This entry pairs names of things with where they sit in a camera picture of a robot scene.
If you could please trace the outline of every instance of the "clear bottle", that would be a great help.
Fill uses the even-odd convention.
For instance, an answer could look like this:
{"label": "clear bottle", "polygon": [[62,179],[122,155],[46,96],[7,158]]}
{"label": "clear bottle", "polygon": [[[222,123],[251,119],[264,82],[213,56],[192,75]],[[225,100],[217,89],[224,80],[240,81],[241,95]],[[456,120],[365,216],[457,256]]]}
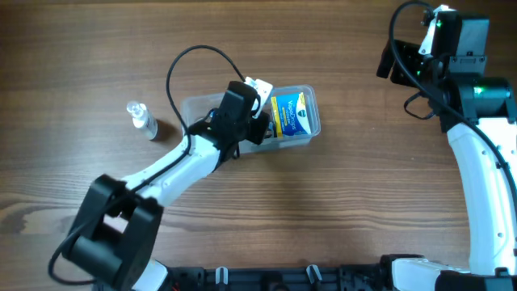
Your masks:
{"label": "clear bottle", "polygon": [[148,139],[154,139],[158,134],[158,123],[145,104],[131,101],[128,103],[126,109],[132,116],[133,125],[143,132]]}

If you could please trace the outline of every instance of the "black cable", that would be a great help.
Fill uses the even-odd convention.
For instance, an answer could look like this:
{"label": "black cable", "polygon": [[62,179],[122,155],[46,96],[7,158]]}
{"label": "black cable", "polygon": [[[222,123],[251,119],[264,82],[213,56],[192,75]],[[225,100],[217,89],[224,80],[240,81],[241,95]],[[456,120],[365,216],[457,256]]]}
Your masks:
{"label": "black cable", "polygon": [[181,57],[183,57],[184,55],[186,55],[187,53],[189,53],[190,51],[193,51],[195,49],[209,49],[209,50],[212,50],[216,53],[219,53],[223,58],[226,59],[226,61],[228,61],[230,63],[230,65],[233,67],[233,69],[235,70],[235,73],[237,73],[237,75],[239,76],[239,78],[244,82],[245,79],[244,77],[242,76],[241,72],[239,71],[239,69],[235,66],[235,64],[233,63],[233,61],[225,54],[223,53],[220,49],[218,48],[214,48],[210,45],[204,45],[204,44],[200,44],[200,45],[194,45],[194,46],[191,46],[190,48],[187,48],[185,49],[184,51],[182,51],[175,59],[174,61],[172,62],[172,64],[170,65],[170,68],[169,68],[169,72],[167,72],[167,79],[166,79],[166,93],[167,93],[167,98],[169,99],[169,102],[170,102],[170,105],[172,107],[172,110],[174,110],[174,113],[176,114],[176,116],[178,117],[179,119],[179,122],[181,123],[181,126],[183,127],[183,131],[185,132],[185,134],[187,135],[187,148],[183,151],[183,153],[178,157],[176,158],[172,163],[170,163],[168,166],[164,167],[163,169],[161,169],[160,171],[156,172],[154,175],[150,176],[148,179],[144,180],[140,185],[136,186],[132,192],[136,192],[140,189],[142,189],[143,187],[149,185],[154,179],[156,179],[157,177],[159,177],[160,175],[162,175],[163,173],[167,172],[169,169],[171,169],[172,167],[176,166],[183,158],[185,158],[191,151],[191,134],[188,132],[188,127],[187,127],[187,124],[185,124],[185,121],[183,120],[183,118],[181,117],[181,114],[179,113],[179,110],[176,108],[176,105],[174,105],[174,100],[172,99],[172,96],[170,95],[170,76],[172,75],[172,70],[174,69],[174,67],[176,66],[176,63],[179,61],[179,59]]}
{"label": "black cable", "polygon": [[424,117],[421,117],[421,116],[418,116],[416,114],[414,114],[413,112],[409,111],[407,109],[407,106],[410,105],[411,102],[413,102],[415,99],[417,99],[418,97],[422,96],[422,92],[419,92],[411,97],[409,97],[405,102],[404,102],[404,111],[411,115],[412,117],[416,118],[416,119],[419,119],[419,120],[429,120],[430,118],[434,117],[435,116],[435,113],[434,112],[431,112],[429,114],[427,114],[426,116]]}
{"label": "black cable", "polygon": [[72,280],[66,280],[60,278],[58,275],[54,273],[54,265],[56,264],[57,258],[59,258],[59,255],[63,252],[63,248],[66,244],[71,243],[73,240],[76,240],[81,235],[81,232],[90,224],[92,224],[95,221],[98,221],[102,216],[104,216],[107,212],[109,212],[112,208],[120,205],[122,202],[126,201],[127,199],[135,197],[133,194],[123,195],[120,197],[115,198],[114,200],[107,203],[102,209],[100,209],[95,215],[90,216],[90,219],[85,221],[83,224],[78,226],[76,229],[74,229],[62,242],[61,244],[56,248],[54,251],[52,257],[50,258],[48,262],[48,276],[50,276],[54,281],[56,281],[59,284],[62,285],[68,285],[68,286],[83,286],[83,285],[91,285],[95,284],[97,280],[78,280],[78,281],[72,281]]}
{"label": "black cable", "polygon": [[424,87],[417,78],[407,69],[406,65],[404,64],[404,61],[401,58],[400,53],[398,52],[397,46],[395,44],[395,23],[397,22],[397,17],[400,15],[400,13],[406,9],[408,6],[424,6],[429,11],[433,11],[433,7],[429,5],[428,3],[421,2],[421,1],[408,1],[405,3],[402,3],[393,13],[393,16],[391,18],[391,22],[389,23],[389,45],[391,46],[391,51],[393,53],[393,56],[395,57],[395,60],[398,63],[399,68],[404,72],[404,75],[429,99],[432,99],[435,101],[443,110],[447,111],[448,113],[454,115],[455,118],[460,120],[462,123],[467,125],[470,129],[472,129],[494,152],[495,157],[499,161],[499,164],[501,165],[501,168],[504,172],[504,175],[506,176],[506,180],[508,181],[508,186],[510,187],[511,191],[511,197],[514,201],[514,212],[517,214],[517,189],[515,188],[515,181],[514,178],[510,172],[510,167],[508,163],[505,161],[504,157],[501,155],[497,147],[494,145],[494,143],[486,136],[483,131],[481,131],[476,125],[472,124],[470,121],[468,121],[464,116],[462,116],[459,112],[452,109],[450,106],[448,106],[440,97],[434,96],[432,93],[429,92],[429,90]]}

